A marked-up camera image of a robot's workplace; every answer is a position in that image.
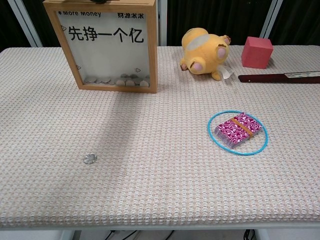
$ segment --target pink patterned box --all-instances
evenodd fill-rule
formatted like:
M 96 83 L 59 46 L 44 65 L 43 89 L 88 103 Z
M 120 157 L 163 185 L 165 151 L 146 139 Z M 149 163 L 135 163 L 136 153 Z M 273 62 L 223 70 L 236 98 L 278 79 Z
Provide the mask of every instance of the pink patterned box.
M 230 148 L 256 135 L 262 126 L 244 112 L 216 126 L 214 133 Z

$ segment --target wooden box frame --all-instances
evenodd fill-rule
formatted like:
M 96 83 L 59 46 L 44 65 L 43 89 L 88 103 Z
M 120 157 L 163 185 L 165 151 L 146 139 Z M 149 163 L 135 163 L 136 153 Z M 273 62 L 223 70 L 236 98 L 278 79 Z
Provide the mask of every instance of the wooden box frame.
M 90 0 L 45 0 L 45 10 L 52 23 L 53 29 L 60 42 L 66 60 L 69 63 L 76 84 L 79 89 L 105 90 L 136 93 L 156 93 L 158 85 L 157 69 L 157 14 L 155 0 L 109 0 L 104 4 L 96 4 Z M 146 15 L 146 28 L 149 55 L 150 86 L 114 86 L 84 84 L 76 61 L 67 42 L 67 38 L 61 28 L 57 11 L 86 11 L 100 13 L 143 13 Z

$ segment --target blue ring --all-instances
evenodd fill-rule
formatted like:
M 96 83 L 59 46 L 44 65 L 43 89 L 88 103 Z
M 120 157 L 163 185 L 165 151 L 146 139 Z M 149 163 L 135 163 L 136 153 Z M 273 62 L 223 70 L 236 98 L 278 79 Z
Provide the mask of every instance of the blue ring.
M 264 134 L 265 134 L 265 141 L 264 141 L 264 145 L 257 151 L 253 151 L 253 152 L 239 152 L 239 151 L 233 151 L 231 150 L 230 148 L 227 148 L 223 145 L 221 145 L 217 139 L 213 136 L 213 134 L 211 133 L 211 129 L 210 129 L 210 125 L 211 125 L 211 122 L 213 119 L 215 119 L 217 116 L 221 115 L 221 114 L 228 114 L 228 113 L 235 113 L 235 114 L 240 114 L 240 113 L 243 113 L 243 111 L 236 111 L 236 110 L 226 110 L 226 111 L 221 111 L 221 112 L 218 112 L 216 113 L 215 115 L 213 115 L 209 122 L 208 122 L 208 125 L 207 125 L 207 130 L 208 130 L 208 133 L 210 135 L 210 138 L 222 149 L 226 150 L 227 152 L 229 153 L 232 153 L 232 154 L 237 154 L 237 155 L 242 155 L 242 156 L 250 156 L 250 155 L 255 155 L 255 154 L 258 154 L 260 153 L 261 151 L 263 151 L 266 146 L 268 145 L 268 141 L 269 141 L 269 135 L 268 135 L 268 132 L 267 132 L 267 129 L 266 127 L 262 124 L 262 122 L 259 121 L 259 119 L 257 119 L 256 117 L 246 113 L 249 117 L 253 118 L 254 120 L 256 120 L 263 128 L 264 130 Z

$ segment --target rubber band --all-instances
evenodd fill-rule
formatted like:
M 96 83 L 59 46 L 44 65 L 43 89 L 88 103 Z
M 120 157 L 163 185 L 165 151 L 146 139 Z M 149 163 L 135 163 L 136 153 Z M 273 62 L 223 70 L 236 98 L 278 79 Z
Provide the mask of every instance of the rubber band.
M 254 120 L 257 121 L 257 123 L 259 123 L 262 128 L 263 128 L 263 131 L 264 131 L 264 134 L 265 134 L 265 141 L 264 141 L 264 145 L 257 151 L 253 151 L 253 152 L 239 152 L 239 151 L 234 151 L 234 150 L 231 150 L 230 148 L 227 148 L 225 146 L 223 146 L 221 143 L 218 142 L 218 140 L 214 137 L 214 135 L 212 134 L 211 132 L 211 123 L 213 121 L 213 119 L 215 119 L 217 116 L 221 115 L 221 114 L 228 114 L 228 113 L 234 113 L 234 114 L 240 114 L 240 113 L 243 113 L 243 111 L 237 111 L 237 110 L 226 110 L 226 111 L 221 111 L 221 112 L 218 112 L 216 113 L 215 115 L 213 115 L 209 122 L 208 122 L 208 125 L 207 125 L 207 130 L 208 130 L 208 133 L 210 135 L 210 138 L 220 147 L 222 148 L 223 150 L 229 152 L 229 153 L 232 153 L 232 154 L 236 154 L 236 155 L 242 155 L 242 156 L 250 156 L 250 155 L 255 155 L 255 154 L 258 154 L 260 152 L 262 152 L 268 145 L 268 142 L 269 142 L 269 135 L 268 135 L 268 131 L 266 129 L 266 127 L 263 125 L 263 123 L 261 121 L 259 121 L 259 119 L 257 119 L 256 117 L 246 113 L 246 115 L 248 115 L 249 117 L 253 118 Z
M 242 123 L 238 122 L 234 117 L 230 119 L 230 121 L 234 122 L 235 124 L 237 124 L 240 128 L 242 128 L 243 130 L 245 130 L 248 134 L 249 134 L 249 138 L 252 138 L 252 136 L 254 135 L 254 133 L 247 128 L 245 125 L 243 125 Z

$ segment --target white textured tablecloth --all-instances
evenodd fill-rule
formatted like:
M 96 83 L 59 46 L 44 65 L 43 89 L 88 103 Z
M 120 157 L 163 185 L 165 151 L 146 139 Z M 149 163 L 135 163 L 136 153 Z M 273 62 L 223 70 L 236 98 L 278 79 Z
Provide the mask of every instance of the white textured tablecloth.
M 3 51 L 0 227 L 320 222 L 320 84 L 237 79 L 320 70 L 320 47 L 275 46 L 265 70 L 243 68 L 242 49 L 217 82 L 181 71 L 181 47 L 158 48 L 157 94 L 79 90 L 60 48 Z M 229 109 L 265 124 L 263 152 L 211 141 L 209 118 Z

